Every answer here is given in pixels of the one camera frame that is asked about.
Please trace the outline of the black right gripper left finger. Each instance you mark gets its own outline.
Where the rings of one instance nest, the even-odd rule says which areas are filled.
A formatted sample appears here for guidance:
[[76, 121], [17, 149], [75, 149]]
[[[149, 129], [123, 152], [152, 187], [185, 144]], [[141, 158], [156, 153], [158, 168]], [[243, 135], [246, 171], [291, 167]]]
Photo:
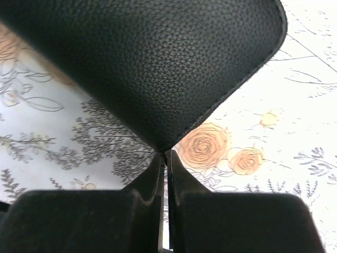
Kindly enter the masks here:
[[164, 157], [121, 190], [35, 190], [1, 220], [1, 252], [162, 252]]

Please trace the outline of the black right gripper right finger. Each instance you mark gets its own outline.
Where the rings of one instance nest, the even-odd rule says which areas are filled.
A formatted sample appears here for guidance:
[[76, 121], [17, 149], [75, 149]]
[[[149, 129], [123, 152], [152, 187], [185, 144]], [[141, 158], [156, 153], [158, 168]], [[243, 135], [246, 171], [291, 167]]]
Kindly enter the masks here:
[[324, 252], [305, 203], [287, 193], [213, 192], [167, 152], [174, 252]]

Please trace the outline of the black zippered tool case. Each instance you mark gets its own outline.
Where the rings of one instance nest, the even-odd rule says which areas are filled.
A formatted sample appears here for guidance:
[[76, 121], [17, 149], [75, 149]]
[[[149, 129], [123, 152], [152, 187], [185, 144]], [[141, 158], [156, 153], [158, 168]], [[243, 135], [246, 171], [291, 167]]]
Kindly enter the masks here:
[[280, 1], [1, 1], [1, 21], [158, 152], [279, 50]]

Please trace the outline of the floral patterned table mat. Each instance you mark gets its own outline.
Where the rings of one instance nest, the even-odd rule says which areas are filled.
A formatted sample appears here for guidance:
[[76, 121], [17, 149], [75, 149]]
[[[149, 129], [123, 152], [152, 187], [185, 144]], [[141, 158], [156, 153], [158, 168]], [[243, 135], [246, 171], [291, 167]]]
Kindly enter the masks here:
[[[336, 1], [283, 1], [276, 55], [175, 146], [202, 184], [300, 197], [336, 252]], [[1, 26], [1, 201], [121, 189], [153, 150]]]

